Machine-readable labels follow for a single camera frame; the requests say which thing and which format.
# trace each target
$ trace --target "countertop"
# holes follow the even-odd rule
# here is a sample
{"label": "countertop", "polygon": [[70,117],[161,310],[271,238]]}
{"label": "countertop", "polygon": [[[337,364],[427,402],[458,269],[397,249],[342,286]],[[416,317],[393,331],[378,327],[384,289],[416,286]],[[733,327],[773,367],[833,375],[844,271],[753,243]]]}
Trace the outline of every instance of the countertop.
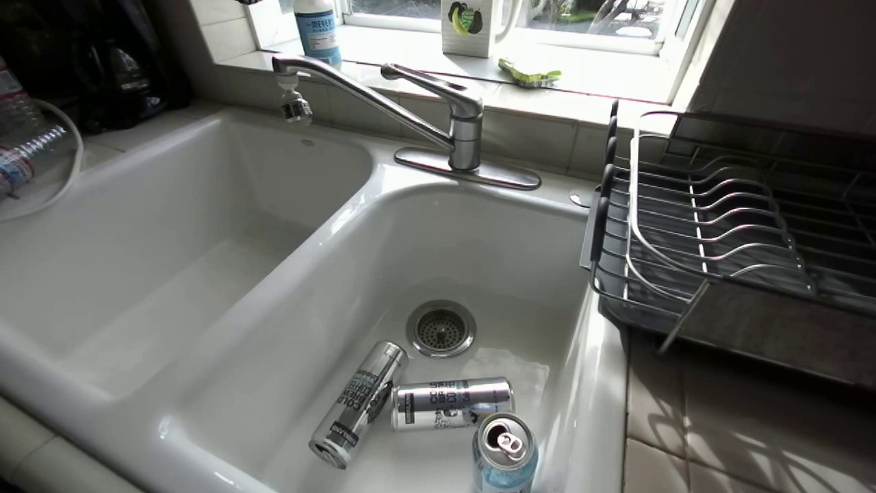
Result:
{"label": "countertop", "polygon": [[874,493],[876,394],[634,331],[624,493]]}

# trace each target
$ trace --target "cable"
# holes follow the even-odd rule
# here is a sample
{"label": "cable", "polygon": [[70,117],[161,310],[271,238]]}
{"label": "cable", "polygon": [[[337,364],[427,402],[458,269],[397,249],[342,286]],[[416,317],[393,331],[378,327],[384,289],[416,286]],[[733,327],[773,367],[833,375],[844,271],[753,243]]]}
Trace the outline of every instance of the cable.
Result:
{"label": "cable", "polygon": [[41,212],[59,206],[74,190],[79,171],[86,168],[86,142],[83,142],[78,124],[61,106],[56,106],[49,101],[33,98],[33,105],[41,111],[49,111],[67,127],[67,132],[74,135],[74,142],[78,142],[74,165],[71,165],[71,172],[67,176],[64,186],[53,198],[46,198],[44,204],[38,204],[33,208],[24,208],[24,212],[0,213],[0,223],[18,223],[18,219],[24,219],[24,217],[33,217],[33,213],[41,213]]}

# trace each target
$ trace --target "can lid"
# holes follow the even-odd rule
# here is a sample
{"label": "can lid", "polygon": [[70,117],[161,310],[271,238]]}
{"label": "can lid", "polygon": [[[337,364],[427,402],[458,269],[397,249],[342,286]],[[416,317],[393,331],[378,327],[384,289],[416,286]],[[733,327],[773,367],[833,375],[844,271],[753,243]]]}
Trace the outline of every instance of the can lid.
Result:
{"label": "can lid", "polygon": [[311,450],[334,469],[347,469],[360,438],[345,428],[332,424],[327,436],[312,436]]}
{"label": "can lid", "polygon": [[532,454],[532,432],[514,417],[494,417],[483,424],[483,454],[495,469],[520,469]]}

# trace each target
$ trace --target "double sink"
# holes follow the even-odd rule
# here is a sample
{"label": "double sink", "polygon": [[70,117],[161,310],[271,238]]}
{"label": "double sink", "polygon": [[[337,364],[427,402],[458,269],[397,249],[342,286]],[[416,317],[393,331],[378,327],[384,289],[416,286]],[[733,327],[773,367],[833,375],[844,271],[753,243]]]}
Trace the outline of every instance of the double sink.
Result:
{"label": "double sink", "polygon": [[[152,491],[471,491],[471,428],[378,420],[347,471],[306,442],[364,354],[402,383],[504,375],[538,491],[621,484],[624,356],[579,269],[580,186],[501,191],[393,165],[394,142],[222,111],[0,224],[0,390]],[[471,352],[412,347],[462,304]]]}

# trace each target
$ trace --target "faucet handle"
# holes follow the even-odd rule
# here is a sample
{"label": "faucet handle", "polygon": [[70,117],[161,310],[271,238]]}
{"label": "faucet handle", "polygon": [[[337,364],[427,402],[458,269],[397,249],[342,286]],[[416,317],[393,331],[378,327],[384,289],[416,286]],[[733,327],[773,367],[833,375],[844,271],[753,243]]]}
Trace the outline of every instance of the faucet handle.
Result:
{"label": "faucet handle", "polygon": [[397,64],[380,67],[380,75],[384,80],[412,80],[413,86],[435,93],[439,98],[450,101],[456,117],[483,117],[484,113],[483,101],[475,98],[460,82],[446,82]]}

